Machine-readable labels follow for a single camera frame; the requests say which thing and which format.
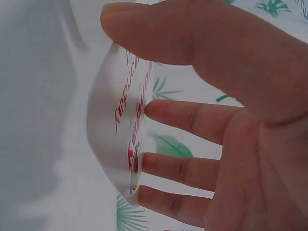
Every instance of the palm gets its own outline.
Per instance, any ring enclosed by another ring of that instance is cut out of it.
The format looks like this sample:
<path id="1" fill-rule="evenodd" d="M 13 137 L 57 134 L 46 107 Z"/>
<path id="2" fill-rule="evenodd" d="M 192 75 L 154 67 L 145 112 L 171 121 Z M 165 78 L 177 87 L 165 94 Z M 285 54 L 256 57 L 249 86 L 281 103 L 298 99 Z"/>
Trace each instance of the palm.
<path id="1" fill-rule="evenodd" d="M 308 228 L 307 218 L 275 170 L 277 163 L 271 153 L 275 147 L 262 142 L 266 136 L 275 135 L 275 131 L 260 129 L 261 126 L 243 110 L 226 129 L 215 196 L 208 208 L 209 214 L 211 209 L 215 210 L 212 216 L 217 220 L 213 222 L 215 227 L 221 227 L 217 231 L 296 231 Z"/>

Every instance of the skin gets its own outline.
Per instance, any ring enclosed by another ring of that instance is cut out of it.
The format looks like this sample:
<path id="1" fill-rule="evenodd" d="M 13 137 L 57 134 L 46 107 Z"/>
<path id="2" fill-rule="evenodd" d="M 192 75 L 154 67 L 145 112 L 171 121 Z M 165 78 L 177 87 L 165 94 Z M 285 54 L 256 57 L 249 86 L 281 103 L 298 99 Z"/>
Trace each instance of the skin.
<path id="1" fill-rule="evenodd" d="M 206 231 L 308 230 L 307 44 L 219 0 L 108 4 L 101 24 L 135 55 L 192 65 L 244 105 L 150 102 L 149 118 L 223 150 L 220 160 L 145 154 L 144 172 L 215 194 L 141 186 L 141 206 Z"/>

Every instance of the green leaf print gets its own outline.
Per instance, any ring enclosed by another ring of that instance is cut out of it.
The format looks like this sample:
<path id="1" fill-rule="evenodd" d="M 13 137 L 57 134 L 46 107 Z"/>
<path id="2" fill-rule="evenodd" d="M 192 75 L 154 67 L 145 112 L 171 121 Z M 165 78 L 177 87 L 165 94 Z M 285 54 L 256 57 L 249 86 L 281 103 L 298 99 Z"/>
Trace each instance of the green leaf print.
<path id="1" fill-rule="evenodd" d="M 216 102 L 220 102 L 220 101 L 222 101 L 222 100 L 224 100 L 224 99 L 226 99 L 226 98 L 228 98 L 229 96 L 228 95 L 223 95 L 223 96 L 220 96 L 219 98 L 217 98 L 216 99 Z"/>
<path id="2" fill-rule="evenodd" d="M 226 2 L 226 3 L 232 4 L 232 3 L 234 3 L 236 0 L 223 0 L 223 1 Z"/>
<path id="3" fill-rule="evenodd" d="M 295 0 L 295 2 L 297 4 L 300 4 L 300 6 L 304 6 L 305 5 L 305 0 Z"/>
<path id="4" fill-rule="evenodd" d="M 303 12 L 301 13 L 301 15 L 305 18 L 305 21 L 303 22 L 308 24 L 308 12 L 306 10 L 306 6 L 303 8 Z"/>
<path id="5" fill-rule="evenodd" d="M 154 100 L 157 100 L 157 99 L 172 100 L 172 98 L 169 97 L 169 94 L 181 92 L 180 90 L 173 90 L 173 91 L 163 90 L 167 77 L 165 77 L 161 83 L 160 83 L 160 80 L 161 80 L 161 77 L 158 77 L 154 83 L 154 88 L 153 88 L 153 99 Z"/>
<path id="6" fill-rule="evenodd" d="M 176 138 L 169 135 L 150 134 L 156 143 L 156 152 L 169 156 L 193 157 L 192 152 Z"/>
<path id="7" fill-rule="evenodd" d="M 291 12 L 281 0 L 269 0 L 267 4 L 265 2 L 259 3 L 256 7 L 268 12 L 274 18 L 279 16 L 280 11 Z"/>
<path id="8" fill-rule="evenodd" d="M 116 202 L 117 231 L 144 231 L 148 221 L 142 215 L 145 211 L 132 208 L 126 200 L 118 194 Z"/>

